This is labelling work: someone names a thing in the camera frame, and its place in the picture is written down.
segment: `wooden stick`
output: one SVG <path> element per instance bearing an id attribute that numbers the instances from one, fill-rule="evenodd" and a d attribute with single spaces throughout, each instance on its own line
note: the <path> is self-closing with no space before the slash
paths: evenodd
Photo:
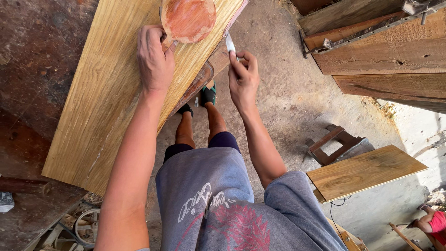
<path id="1" fill-rule="evenodd" d="M 419 247 L 417 247 L 415 244 L 413 244 L 409 239 L 407 239 L 406 236 L 404 236 L 403 233 L 400 232 L 400 230 L 392 223 L 389 223 L 389 225 L 393 228 L 393 230 L 395 230 L 395 232 L 401 236 L 401 238 L 403 238 L 403 240 L 405 242 L 407 242 L 407 244 L 409 244 L 415 251 L 423 251 L 421 250 Z"/>
<path id="2" fill-rule="evenodd" d="M 0 191 L 2 192 L 47 194 L 50 190 L 51 183 L 48 181 L 0 177 Z"/>

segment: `black cable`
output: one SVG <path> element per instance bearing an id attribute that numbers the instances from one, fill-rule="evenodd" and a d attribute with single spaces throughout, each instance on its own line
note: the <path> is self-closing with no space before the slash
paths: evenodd
<path id="1" fill-rule="evenodd" d="M 342 205 L 345 203 L 345 200 L 348 200 L 348 199 L 350 199 L 350 198 L 351 198 L 351 195 L 350 195 L 347 199 L 344 197 L 344 198 L 343 198 L 344 201 L 343 201 L 342 204 L 340 204 L 340 205 L 337 205 L 337 204 L 333 203 L 332 201 L 330 201 L 330 203 L 331 203 L 331 205 L 330 205 L 330 216 L 331 216 L 331 221 L 333 222 L 333 224 L 334 224 L 334 226 L 336 227 L 336 230 L 338 231 L 339 234 L 341 234 L 341 232 L 339 231 L 338 226 L 336 225 L 335 220 L 333 219 L 333 215 L 331 214 L 331 210 L 333 209 L 333 205 L 335 205 L 335 206 L 342 206 Z M 344 243 L 345 247 L 347 248 L 347 245 L 345 244 L 344 238 L 343 238 L 342 236 L 341 236 L 341 240 L 342 240 L 342 242 Z"/>

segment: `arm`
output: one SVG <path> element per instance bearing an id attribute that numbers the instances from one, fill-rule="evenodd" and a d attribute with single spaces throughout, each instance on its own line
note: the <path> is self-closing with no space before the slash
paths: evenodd
<path id="1" fill-rule="evenodd" d="M 161 106 L 173 78 L 172 45 L 161 49 L 161 25 L 138 33 L 137 59 L 142 91 L 116 155 L 100 214 L 96 251 L 135 251 L 149 247 L 145 222 L 147 186 L 155 163 Z"/>
<path id="2" fill-rule="evenodd" d="M 260 178 L 263 188 L 271 181 L 287 172 L 282 158 L 276 150 L 256 107 L 256 93 L 259 87 L 257 59 L 247 51 L 231 51 L 229 59 L 229 88 L 234 102 L 245 125 L 249 155 Z"/>

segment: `gray shirt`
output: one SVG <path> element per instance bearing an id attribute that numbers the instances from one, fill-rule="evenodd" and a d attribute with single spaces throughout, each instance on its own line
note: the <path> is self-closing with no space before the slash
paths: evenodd
<path id="1" fill-rule="evenodd" d="M 347 250 L 303 172 L 275 179 L 254 203 L 241 154 L 200 148 L 167 160 L 156 184 L 161 250 Z"/>

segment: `shorts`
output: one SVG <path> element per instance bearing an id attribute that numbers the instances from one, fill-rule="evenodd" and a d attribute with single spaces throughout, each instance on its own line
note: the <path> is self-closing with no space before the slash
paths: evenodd
<path id="1" fill-rule="evenodd" d="M 446 218 L 444 212 L 437 211 L 434 213 L 432 221 L 429 222 L 432 227 L 432 233 L 438 233 L 446 229 Z"/>
<path id="2" fill-rule="evenodd" d="M 212 137 L 207 147 L 231 147 L 240 152 L 239 145 L 237 145 L 235 137 L 230 132 L 217 133 L 214 137 Z M 166 153 L 164 154 L 164 162 L 175 154 L 193 149 L 194 148 L 188 144 L 171 145 L 166 149 Z"/>

